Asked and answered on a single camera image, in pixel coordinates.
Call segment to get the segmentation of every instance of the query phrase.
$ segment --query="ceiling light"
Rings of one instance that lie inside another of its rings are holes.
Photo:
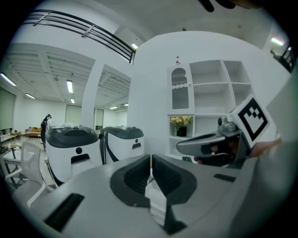
[[[12,82],[5,74],[0,73],[1,77],[4,78],[8,83],[10,83],[12,86],[17,86],[14,82]]]
[[[31,96],[29,93],[26,93],[26,95],[27,95],[28,97],[31,97],[32,99],[35,99],[35,97]]]
[[[67,83],[68,91],[69,91],[70,93],[74,93],[74,91],[73,91],[73,82],[70,81],[70,80],[67,80],[66,83]]]
[[[273,41],[274,43],[276,43],[276,44],[278,44],[280,46],[283,46],[284,45],[284,43],[282,41],[280,41],[280,40],[278,40],[278,39],[276,39],[274,37],[271,39],[271,41]]]
[[[138,47],[136,46],[136,44],[134,43],[134,44],[132,44],[131,45],[134,49],[137,49]]]

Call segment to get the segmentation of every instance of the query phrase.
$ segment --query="camera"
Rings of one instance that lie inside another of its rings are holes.
[[[237,126],[233,121],[228,122],[228,119],[226,116],[222,116],[218,118],[218,130],[222,132],[234,132],[237,130]]]

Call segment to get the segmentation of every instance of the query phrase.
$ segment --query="chair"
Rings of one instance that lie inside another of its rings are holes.
[[[21,169],[5,176],[5,180],[7,180],[22,173],[29,179],[12,194],[15,203],[26,208],[31,208],[34,201],[49,193],[40,172],[40,153],[41,149],[37,145],[24,141],[21,152]]]

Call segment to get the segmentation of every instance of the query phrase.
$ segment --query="sofa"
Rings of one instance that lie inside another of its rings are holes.
[[[38,137],[41,134],[41,129],[36,127],[30,127],[29,129],[25,130],[25,136],[29,137]]]

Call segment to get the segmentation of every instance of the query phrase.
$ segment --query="potted plant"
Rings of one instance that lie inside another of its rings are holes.
[[[174,123],[174,127],[177,129],[177,136],[185,137],[187,134],[187,125],[192,123],[193,118],[191,116],[171,117],[170,122]]]

